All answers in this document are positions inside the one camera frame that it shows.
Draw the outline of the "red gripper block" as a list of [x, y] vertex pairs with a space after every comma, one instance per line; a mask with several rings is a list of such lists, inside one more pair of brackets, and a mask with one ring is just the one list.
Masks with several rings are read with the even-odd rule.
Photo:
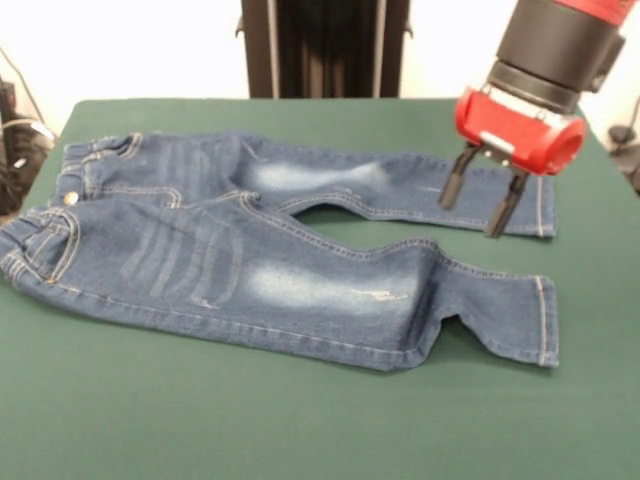
[[454, 118], [457, 132], [470, 143], [456, 158], [442, 188], [442, 208], [455, 206], [465, 172], [480, 147], [497, 151], [501, 159], [518, 168], [513, 169], [506, 195], [487, 224], [486, 238], [504, 233], [530, 174], [560, 173], [585, 139], [585, 121], [579, 116], [555, 113], [491, 86], [466, 89], [456, 103]]

